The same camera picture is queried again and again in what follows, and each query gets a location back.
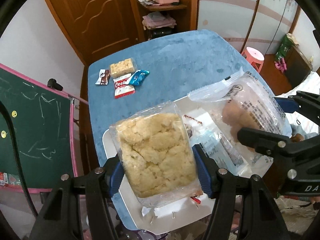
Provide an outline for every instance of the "wooden shelf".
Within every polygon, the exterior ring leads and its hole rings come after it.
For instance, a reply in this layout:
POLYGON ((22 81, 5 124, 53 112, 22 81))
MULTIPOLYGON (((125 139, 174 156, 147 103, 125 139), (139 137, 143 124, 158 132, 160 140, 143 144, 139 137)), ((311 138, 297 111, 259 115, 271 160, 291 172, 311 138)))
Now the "wooden shelf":
POLYGON ((157 11, 171 11, 171 10, 181 10, 186 9, 188 6, 184 4, 179 5, 146 5, 145 3, 137 1, 142 7, 145 9, 151 11, 151 12, 157 12, 157 11))

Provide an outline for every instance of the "wooden floor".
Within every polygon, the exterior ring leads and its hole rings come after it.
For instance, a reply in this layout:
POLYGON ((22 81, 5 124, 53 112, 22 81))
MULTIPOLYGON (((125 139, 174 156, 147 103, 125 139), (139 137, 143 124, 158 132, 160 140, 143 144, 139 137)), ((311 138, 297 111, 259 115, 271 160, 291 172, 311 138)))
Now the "wooden floor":
POLYGON ((292 89, 285 75, 275 67, 275 55, 265 55, 260 75, 266 81, 273 93, 278 96, 292 89))
MULTIPOLYGON (((269 87, 272 89, 274 94, 280 95, 286 93, 292 89, 285 75, 283 75, 280 70, 276 69, 274 64, 275 55, 266 55, 265 61, 262 66, 260 75, 267 82, 269 87)), ((88 98, 88 68, 84 70, 82 86, 81 86, 81 97, 88 98)), ((90 170, 96 168, 99 163, 95 151, 91 124, 89 108, 84 104, 80 104, 80 146, 81 146, 81 156, 84 167, 84 174, 87 174, 90 170)))

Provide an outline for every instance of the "white bedsheet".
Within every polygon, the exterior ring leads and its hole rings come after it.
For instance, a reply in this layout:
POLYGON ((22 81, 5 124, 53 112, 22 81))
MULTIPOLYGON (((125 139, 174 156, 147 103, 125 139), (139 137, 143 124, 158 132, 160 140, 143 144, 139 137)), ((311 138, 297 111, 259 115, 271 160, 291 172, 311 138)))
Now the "white bedsheet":
MULTIPOLYGON (((277 97, 287 98, 291 95, 296 95, 297 91, 309 92, 319 95, 320 93, 320 77, 316 72, 311 72, 307 78, 297 87, 289 91, 288 93, 279 95, 277 97)), ((297 120, 301 123, 302 129, 306 133, 319 132, 319 126, 314 122, 310 121, 308 118, 304 117, 302 114, 294 112, 293 114, 286 114, 289 123, 298 125, 297 120)))

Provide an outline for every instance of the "wooden door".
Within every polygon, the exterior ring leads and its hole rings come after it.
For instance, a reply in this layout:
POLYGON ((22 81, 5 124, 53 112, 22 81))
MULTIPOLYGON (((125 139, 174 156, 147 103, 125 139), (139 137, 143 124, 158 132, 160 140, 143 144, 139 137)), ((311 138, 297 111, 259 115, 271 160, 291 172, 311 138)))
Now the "wooden door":
POLYGON ((138 43, 130 0, 49 1, 85 65, 138 43))

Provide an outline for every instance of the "white tray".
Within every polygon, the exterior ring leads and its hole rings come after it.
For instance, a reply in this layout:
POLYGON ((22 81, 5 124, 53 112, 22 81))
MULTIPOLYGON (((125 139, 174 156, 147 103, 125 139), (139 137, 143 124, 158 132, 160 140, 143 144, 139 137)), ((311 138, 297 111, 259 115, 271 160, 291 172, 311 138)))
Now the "white tray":
MULTIPOLYGON (((175 102, 182 114, 198 108, 198 105, 189 100, 188 97, 183 97, 175 102)), ((116 156, 116 148, 111 139, 109 130, 105 131, 103 134, 102 142, 107 158, 116 156)), ((126 176, 124 176, 122 180, 119 193, 136 227, 150 231, 155 235, 164 234, 177 228, 181 228, 210 215, 214 205, 214 200, 209 199, 207 194, 198 197, 201 200, 201 204, 198 205, 198 207, 190 197, 186 197, 169 205, 156 208, 155 217, 150 224, 150 217, 142 216, 142 205, 134 195, 126 176)))

